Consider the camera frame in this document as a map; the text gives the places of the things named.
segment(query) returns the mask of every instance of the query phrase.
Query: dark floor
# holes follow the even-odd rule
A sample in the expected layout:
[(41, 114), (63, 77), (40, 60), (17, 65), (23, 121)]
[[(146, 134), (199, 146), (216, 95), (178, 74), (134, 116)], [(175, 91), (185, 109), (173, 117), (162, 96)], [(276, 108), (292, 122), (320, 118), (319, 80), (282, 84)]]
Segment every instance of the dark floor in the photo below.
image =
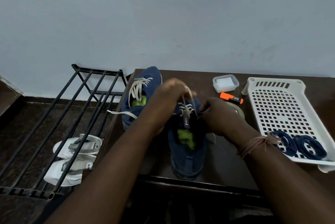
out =
[[(21, 99), (16, 108), (11, 110), (10, 114), (7, 112), (6, 119), (3, 119), (2, 117), (2, 124), (0, 125), (0, 170), (10, 159), (15, 149), (19, 147), (21, 142), (31, 131), (32, 127), (36, 124), (36, 122), (40, 119), (40, 117), (50, 105), (45, 103), (31, 103), (26, 101), (27, 99)], [(82, 103), (78, 102), (76, 105), (77, 106), (73, 105), (70, 107), (69, 111), (62, 119), (55, 132), (51, 135), (48, 142), (44, 145), (43, 149), (37, 155), (36, 159), (33, 161), (31, 167), (23, 176), (17, 187), (32, 187), (36, 177), (38, 177), (51, 157), (53, 153), (52, 147), (55, 143), (61, 141), (66, 136), (68, 129), (74, 123), (78, 114), (80, 113), (82, 109)], [(1, 186), (10, 186), (14, 182), (15, 178), (22, 170), (22, 167), (29, 160), (29, 158), (31, 158), (32, 154), (39, 146), (41, 141), (43, 141), (50, 128), (61, 115), (61, 112), (64, 110), (65, 106), (66, 105), (56, 105), (53, 108), (44, 122), (40, 125), (40, 127), (19, 153), (15, 162), (9, 168), (9, 171), (7, 171), (5, 176), (0, 180)], [(86, 109), (73, 137), (78, 137), (80, 133), (85, 132), (93, 111), (93, 106), (89, 106)], [(105, 110), (101, 112), (90, 134), (96, 135), (99, 124), (102, 122), (105, 112)], [(107, 116), (103, 131), (100, 135), (101, 138), (106, 135), (111, 118), (112, 115), (109, 114)], [(52, 188), (52, 185), (47, 186), (46, 190), (52, 190)], [(68, 190), (68, 188), (62, 190), (61, 192), (65, 193), (66, 190)], [(46, 200), (20, 196), (0, 196), (0, 224), (31, 223), (32, 219), (38, 216), (42, 211), (46, 202)]]

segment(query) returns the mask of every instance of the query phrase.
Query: light blue wall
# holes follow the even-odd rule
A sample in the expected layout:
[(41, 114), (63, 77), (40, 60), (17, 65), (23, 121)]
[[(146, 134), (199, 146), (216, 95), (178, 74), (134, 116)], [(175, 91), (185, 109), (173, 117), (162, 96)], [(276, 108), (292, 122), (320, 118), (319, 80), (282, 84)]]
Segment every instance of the light blue wall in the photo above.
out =
[(334, 1), (0, 0), (0, 75), (42, 97), (72, 63), (335, 77)]

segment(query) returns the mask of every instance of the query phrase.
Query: wooden table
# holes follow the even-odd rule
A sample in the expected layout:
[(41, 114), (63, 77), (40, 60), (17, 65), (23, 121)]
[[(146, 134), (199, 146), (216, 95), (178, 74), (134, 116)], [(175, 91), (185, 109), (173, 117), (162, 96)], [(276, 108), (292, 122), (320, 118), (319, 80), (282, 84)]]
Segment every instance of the wooden table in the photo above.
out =
[[(134, 71), (129, 79), (125, 93), (129, 91), (134, 78), (141, 72), (142, 69)], [(225, 74), (230, 73), (161, 70), (163, 81), (172, 77), (181, 79), (190, 89), (197, 92), (197, 98), (200, 102), (204, 102), (208, 97), (219, 97), (219, 94), (213, 88), (212, 80), (214, 77)], [(240, 86), (231, 94), (237, 97), (241, 97), (241, 91), (249, 77), (302, 80), (306, 84), (305, 95), (331, 136), (335, 138), (335, 78), (257, 74), (234, 75), (240, 82)], [(249, 97), (244, 96), (243, 98), (244, 103), (240, 107), (245, 114), (245, 120), (257, 129)], [(111, 123), (110, 134), (103, 142), (94, 167), (101, 161), (123, 132), (121, 115), (115, 115)], [(235, 147), (223, 138), (216, 137), (216, 144), (209, 143), (203, 171), (194, 181), (184, 181), (174, 175), (170, 167), (170, 149), (167, 142), (166, 133), (162, 133), (153, 140), (140, 169), (140, 175), (133, 189), (133, 195), (137, 193), (140, 195), (181, 195), (182, 197), (187, 195), (197, 199), (199, 197), (205, 199), (210, 197), (211, 199), (218, 198), (229, 202), (235, 201), (239, 204), (267, 205), (244, 161), (236, 155)], [(299, 166), (335, 195), (335, 172), (322, 173), (316, 165), (299, 164)]]

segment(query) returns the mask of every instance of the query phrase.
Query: sneaker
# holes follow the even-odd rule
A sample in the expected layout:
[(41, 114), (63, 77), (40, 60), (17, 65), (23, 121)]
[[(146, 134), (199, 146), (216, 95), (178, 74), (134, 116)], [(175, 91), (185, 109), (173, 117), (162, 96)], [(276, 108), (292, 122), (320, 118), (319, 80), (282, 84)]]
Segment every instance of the sneaker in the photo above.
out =
[[(85, 134), (80, 134), (79, 137), (72, 137), (68, 139), (57, 157), (60, 157), (62, 159), (70, 159), (73, 156), (73, 153), (76, 151), (84, 135)], [(103, 141), (101, 138), (93, 135), (88, 135), (85, 143), (83, 144), (78, 154), (98, 154), (102, 142)], [(52, 148), (52, 151), (54, 153), (56, 152), (60, 144), (61, 141), (57, 142), (56, 145), (54, 145), (54, 147)]]
[(108, 110), (112, 114), (122, 114), (123, 128), (126, 130), (140, 115), (141, 111), (153, 95), (157, 86), (162, 84), (162, 75), (155, 66), (144, 70), (133, 82), (129, 93), (125, 96), (121, 112)]
[(200, 102), (178, 103), (179, 113), (168, 124), (168, 140), (171, 150), (171, 168), (178, 177), (194, 180), (201, 172), (205, 159), (207, 141), (203, 126), (198, 122)]
[[(81, 183), (81, 177), (84, 169), (91, 169), (95, 161), (95, 155), (84, 155), (80, 154), (74, 160), (69, 172), (65, 176), (61, 187), (73, 186)], [(55, 161), (52, 163), (48, 172), (44, 176), (43, 180), (56, 185), (58, 180), (61, 178), (63, 171), (65, 170), (70, 159), (64, 159)]]

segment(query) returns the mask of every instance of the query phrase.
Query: white slipper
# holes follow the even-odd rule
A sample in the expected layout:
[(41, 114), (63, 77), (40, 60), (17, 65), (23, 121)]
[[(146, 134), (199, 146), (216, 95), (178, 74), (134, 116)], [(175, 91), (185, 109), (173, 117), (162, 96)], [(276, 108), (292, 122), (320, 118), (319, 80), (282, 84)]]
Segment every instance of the white slipper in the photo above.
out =
[[(65, 176), (61, 187), (73, 186), (81, 183), (81, 177), (84, 169), (91, 169), (95, 161), (95, 155), (81, 154), (74, 160), (69, 172)], [(52, 163), (43, 180), (56, 185), (61, 178), (70, 159), (55, 161)]]
[[(73, 153), (76, 151), (83, 136), (84, 134), (80, 134), (79, 137), (72, 137), (68, 139), (57, 156), (62, 159), (70, 159), (73, 156)], [(98, 154), (102, 142), (103, 141), (101, 138), (88, 135), (85, 143), (79, 151), (79, 154)], [(56, 152), (60, 144), (61, 141), (57, 142), (56, 145), (54, 145), (52, 151)]]

